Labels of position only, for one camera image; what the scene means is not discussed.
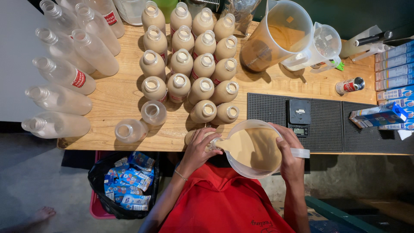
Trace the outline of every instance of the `hand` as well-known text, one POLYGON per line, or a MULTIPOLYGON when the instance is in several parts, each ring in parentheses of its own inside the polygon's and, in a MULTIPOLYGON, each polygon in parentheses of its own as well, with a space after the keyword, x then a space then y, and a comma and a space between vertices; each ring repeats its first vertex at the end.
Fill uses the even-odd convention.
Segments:
POLYGON ((222 155, 221 150, 210 150, 205 152, 206 146, 214 138, 221 137, 219 133, 213 133, 204 138, 204 135, 208 132, 215 132, 216 129, 207 127, 198 129, 193 133, 190 143, 184 153, 184 157, 181 160, 180 165, 177 167, 177 172, 179 172, 184 178, 189 178, 189 176, 199 167, 201 167, 205 162, 215 156, 222 155))
POLYGON ((290 148, 303 149, 301 142, 296 137, 293 130, 286 127, 269 123, 273 126, 282 137, 276 138, 276 144, 282 153, 282 165, 280 174, 287 185, 303 185, 305 175, 305 160, 303 158, 293 157, 290 148))

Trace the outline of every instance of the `digital scale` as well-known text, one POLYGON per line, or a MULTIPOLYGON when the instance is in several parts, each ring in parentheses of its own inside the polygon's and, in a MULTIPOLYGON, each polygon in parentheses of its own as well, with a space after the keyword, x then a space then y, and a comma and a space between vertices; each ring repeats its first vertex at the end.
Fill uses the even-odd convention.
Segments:
POLYGON ((311 103, 308 100, 288 100, 287 126, 297 137, 309 137, 311 103))

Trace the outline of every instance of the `bracelet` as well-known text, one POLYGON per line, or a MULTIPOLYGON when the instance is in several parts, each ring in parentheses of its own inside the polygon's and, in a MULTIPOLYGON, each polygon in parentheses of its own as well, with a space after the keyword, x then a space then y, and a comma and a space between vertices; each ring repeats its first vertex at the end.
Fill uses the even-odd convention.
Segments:
POLYGON ((174 169, 174 172, 176 172, 179 176, 181 176, 181 178, 185 181, 188 181, 188 179, 184 178, 180 173, 177 172, 177 170, 174 169))

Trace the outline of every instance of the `black rubber bar mat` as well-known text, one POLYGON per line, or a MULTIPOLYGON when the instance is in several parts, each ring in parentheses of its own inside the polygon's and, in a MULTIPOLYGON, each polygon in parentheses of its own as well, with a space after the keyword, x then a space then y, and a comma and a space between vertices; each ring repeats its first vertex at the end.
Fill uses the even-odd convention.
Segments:
POLYGON ((342 106, 340 101, 247 93, 247 119, 287 126, 286 105, 290 99, 309 100, 312 124, 309 137, 299 138, 311 152, 343 152, 342 106))
POLYGON ((376 106, 342 102, 342 111, 344 113, 344 152, 412 154, 414 152, 413 136, 402 141, 397 130, 378 130, 378 127, 360 129, 349 119, 352 111, 376 106))

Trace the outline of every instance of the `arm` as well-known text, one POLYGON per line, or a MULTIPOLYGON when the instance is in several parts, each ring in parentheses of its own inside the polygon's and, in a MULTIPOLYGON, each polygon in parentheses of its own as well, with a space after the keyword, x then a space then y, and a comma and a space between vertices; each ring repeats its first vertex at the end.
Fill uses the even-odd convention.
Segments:
POLYGON ((282 153, 280 173, 286 183, 284 220, 295 232, 310 233, 305 202, 305 160, 293 157, 290 152, 290 148, 303 149, 303 146, 291 129, 276 124, 271 125, 283 136, 283 138, 276 138, 276 143, 282 153))
MULTIPOLYGON (((205 152, 204 149, 214 138, 220 137, 218 133, 213 133, 204 138, 208 132, 216 131, 214 128, 202 128, 194 132, 191 142, 185 151, 184 157, 176 171, 184 178, 190 175, 199 167, 201 167, 210 157, 222 154, 219 150, 211 150, 205 152)), ((185 180, 174 172, 173 177, 167 188, 158 198, 156 204, 145 218, 138 233, 157 232, 168 213, 173 209, 181 191, 183 190, 185 180)))

